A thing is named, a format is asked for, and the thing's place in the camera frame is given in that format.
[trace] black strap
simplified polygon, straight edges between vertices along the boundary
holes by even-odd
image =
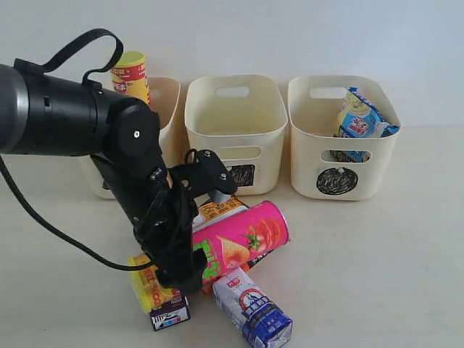
[[[84,74],[84,76],[82,77],[82,83],[86,84],[88,83],[88,76],[91,73],[105,73],[106,71],[114,67],[116,63],[119,61],[119,59],[121,58],[121,56],[123,55],[123,51],[124,51],[123,43],[115,34],[113,34],[111,31],[107,29],[102,29],[102,28],[92,29],[88,31],[87,33],[82,34],[81,36],[69,42],[68,45],[60,49],[44,65],[38,65],[35,63],[27,62],[22,59],[16,59],[14,61],[14,67],[19,70],[28,71],[29,73],[35,73],[35,74],[41,74],[41,75],[43,75],[44,73],[50,73],[52,71],[55,71],[64,62],[66,62],[74,54],[78,53],[81,49],[83,49],[89,43],[103,36],[111,36],[115,39],[116,41],[115,51],[113,52],[113,55],[111,56],[111,59],[109,60],[109,62],[104,67],[100,69],[89,70],[88,72]]]

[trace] white plastic basket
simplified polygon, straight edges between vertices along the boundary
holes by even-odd
[[[276,185],[287,122],[280,91],[265,76],[200,78],[188,88],[190,146],[217,153],[238,195],[264,194]]]
[[[303,196],[368,199],[381,184],[399,132],[385,138],[334,138],[336,117],[349,87],[358,87],[388,122],[400,126],[380,85],[367,78],[308,76],[290,81],[291,184]],[[328,150],[367,151],[370,158],[363,163],[337,162]],[[329,180],[342,184],[335,193],[318,188],[318,180],[328,180],[328,174]]]
[[[158,112],[160,121],[159,145],[162,158],[168,167],[181,163],[182,158],[182,115],[178,107],[181,84],[172,78],[149,78],[152,110]],[[101,198],[114,199],[104,185],[100,172],[89,156],[79,157],[84,175],[92,191]]]

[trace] black circle drawing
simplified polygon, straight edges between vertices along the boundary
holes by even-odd
[[[316,186],[323,194],[336,196],[345,194],[357,185],[357,174],[348,168],[329,168],[318,176]]]

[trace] pink chip can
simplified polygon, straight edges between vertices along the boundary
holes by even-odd
[[[250,260],[284,245],[289,230],[281,211],[269,201],[232,215],[193,235],[194,250],[208,259],[203,282],[214,281]]]

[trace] screw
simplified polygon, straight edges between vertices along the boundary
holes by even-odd
[[[162,173],[162,169],[161,168],[157,168],[154,170],[153,174],[150,175],[150,180],[156,180],[157,177]]]

